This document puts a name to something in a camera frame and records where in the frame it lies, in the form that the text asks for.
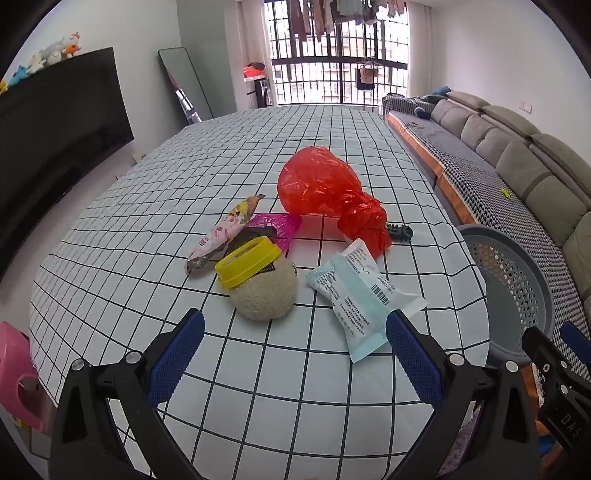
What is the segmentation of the round beige fleece cushion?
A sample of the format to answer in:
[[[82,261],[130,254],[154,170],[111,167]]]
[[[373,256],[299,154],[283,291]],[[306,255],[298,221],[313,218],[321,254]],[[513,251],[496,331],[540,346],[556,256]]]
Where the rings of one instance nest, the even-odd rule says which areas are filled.
[[[265,269],[228,290],[233,306],[243,317],[259,322],[282,318],[297,296],[297,268],[280,255]]]

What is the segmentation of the yellow lidded clear container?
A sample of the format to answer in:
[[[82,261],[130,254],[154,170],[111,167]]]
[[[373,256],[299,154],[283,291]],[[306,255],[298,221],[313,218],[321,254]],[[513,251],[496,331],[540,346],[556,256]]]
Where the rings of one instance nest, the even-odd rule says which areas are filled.
[[[214,269],[224,289],[232,289],[262,271],[281,255],[269,237],[259,236],[226,254]]]

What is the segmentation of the white barcode packet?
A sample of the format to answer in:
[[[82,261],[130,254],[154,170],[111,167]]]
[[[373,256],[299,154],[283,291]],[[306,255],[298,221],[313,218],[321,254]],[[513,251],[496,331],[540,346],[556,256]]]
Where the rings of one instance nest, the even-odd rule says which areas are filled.
[[[428,302],[420,295],[406,293],[394,287],[381,274],[378,264],[361,239],[356,239],[344,251],[342,256],[353,268],[373,294],[392,312],[401,310],[408,318],[424,310]]]

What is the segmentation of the pink snack wrapper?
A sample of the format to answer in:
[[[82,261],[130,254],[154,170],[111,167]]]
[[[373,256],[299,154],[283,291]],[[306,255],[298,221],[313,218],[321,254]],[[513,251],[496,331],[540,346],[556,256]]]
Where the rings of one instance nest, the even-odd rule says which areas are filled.
[[[223,250],[228,243],[235,238],[249,223],[250,218],[256,212],[259,202],[266,198],[264,194],[249,196],[233,207],[228,214],[219,220],[207,234],[200,239],[188,256],[184,270],[187,276],[204,268],[214,254]]]

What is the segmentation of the red plastic bag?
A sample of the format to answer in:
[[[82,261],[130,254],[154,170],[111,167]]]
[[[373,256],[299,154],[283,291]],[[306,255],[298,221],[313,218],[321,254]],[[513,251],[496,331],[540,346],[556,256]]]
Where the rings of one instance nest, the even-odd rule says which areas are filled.
[[[280,171],[277,194],[288,213],[335,218],[346,238],[363,240],[375,257],[392,244],[381,202],[363,190],[353,168],[328,148],[297,151]]]

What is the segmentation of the grey perforated laundry basket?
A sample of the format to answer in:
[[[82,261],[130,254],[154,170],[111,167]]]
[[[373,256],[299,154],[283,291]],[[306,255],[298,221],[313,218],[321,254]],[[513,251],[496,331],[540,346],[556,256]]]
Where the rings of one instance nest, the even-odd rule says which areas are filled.
[[[487,362],[530,364],[521,344],[525,331],[537,327],[551,336],[554,329],[553,296],[542,270],[519,243],[498,230],[472,224],[459,231],[486,283]]]

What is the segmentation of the pink plastic stool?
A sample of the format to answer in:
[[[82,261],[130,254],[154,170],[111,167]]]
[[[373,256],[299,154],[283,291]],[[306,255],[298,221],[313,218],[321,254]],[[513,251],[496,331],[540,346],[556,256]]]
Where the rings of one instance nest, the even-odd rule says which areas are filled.
[[[29,409],[19,394],[23,380],[37,380],[33,366],[29,339],[8,322],[1,323],[1,404],[6,411],[26,425],[44,432],[45,421]]]

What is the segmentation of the magenta plastic mesh cone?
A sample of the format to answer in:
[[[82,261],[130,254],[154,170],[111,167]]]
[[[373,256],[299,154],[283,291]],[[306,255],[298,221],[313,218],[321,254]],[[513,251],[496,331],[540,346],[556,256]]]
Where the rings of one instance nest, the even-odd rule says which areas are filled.
[[[264,234],[280,247],[283,253],[290,250],[303,218],[291,213],[259,213],[252,216],[247,226],[264,230]]]

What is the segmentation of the black television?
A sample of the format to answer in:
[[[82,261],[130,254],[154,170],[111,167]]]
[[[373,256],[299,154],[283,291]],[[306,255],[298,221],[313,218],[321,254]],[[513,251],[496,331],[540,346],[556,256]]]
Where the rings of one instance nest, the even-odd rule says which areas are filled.
[[[133,138],[113,48],[9,88],[1,97],[1,267],[65,193]]]

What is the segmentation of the black clothes stand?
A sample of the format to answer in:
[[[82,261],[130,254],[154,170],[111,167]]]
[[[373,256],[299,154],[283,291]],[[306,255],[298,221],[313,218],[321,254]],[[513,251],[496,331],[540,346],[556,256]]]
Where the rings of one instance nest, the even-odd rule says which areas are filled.
[[[371,59],[366,59],[356,67],[356,89],[363,93],[363,108],[366,108],[366,94],[370,93],[370,107],[375,109],[374,94],[378,74],[379,68]]]

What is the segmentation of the leaning floor mirror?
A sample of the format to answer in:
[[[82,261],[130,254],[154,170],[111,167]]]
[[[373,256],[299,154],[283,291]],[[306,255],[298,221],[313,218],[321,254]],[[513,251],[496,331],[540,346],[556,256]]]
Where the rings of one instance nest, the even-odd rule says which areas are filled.
[[[188,125],[211,120],[213,113],[184,47],[158,50],[158,58]]]

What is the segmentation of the plush toys row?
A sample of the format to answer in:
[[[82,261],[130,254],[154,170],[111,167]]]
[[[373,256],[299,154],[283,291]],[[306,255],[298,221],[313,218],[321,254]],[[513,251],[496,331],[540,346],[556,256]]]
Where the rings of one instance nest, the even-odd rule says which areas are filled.
[[[8,81],[1,81],[1,93],[4,94],[9,88],[17,85],[22,80],[36,74],[46,67],[60,63],[75,56],[80,50],[80,33],[75,31],[69,36],[53,42],[48,47],[39,50],[34,54],[27,65],[19,65],[17,70]]]

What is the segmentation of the window security grille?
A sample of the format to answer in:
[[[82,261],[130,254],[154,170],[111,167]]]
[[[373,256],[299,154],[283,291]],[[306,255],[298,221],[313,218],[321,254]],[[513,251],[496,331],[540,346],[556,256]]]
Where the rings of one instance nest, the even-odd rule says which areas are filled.
[[[363,107],[356,89],[356,67],[371,59],[379,68],[375,109],[388,94],[409,94],[410,24],[407,13],[389,11],[386,1],[363,1],[375,7],[370,19],[336,22],[325,17],[325,32],[317,34],[314,3],[301,1],[305,32],[294,30],[290,1],[266,1],[267,40],[276,101],[280,105],[332,103]]]

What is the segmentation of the orange bag on shelf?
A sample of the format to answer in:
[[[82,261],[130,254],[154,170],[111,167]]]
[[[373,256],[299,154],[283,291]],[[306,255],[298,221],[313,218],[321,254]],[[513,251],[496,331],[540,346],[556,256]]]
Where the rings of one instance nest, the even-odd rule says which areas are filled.
[[[252,62],[242,69],[243,78],[266,76],[266,65],[260,62]]]

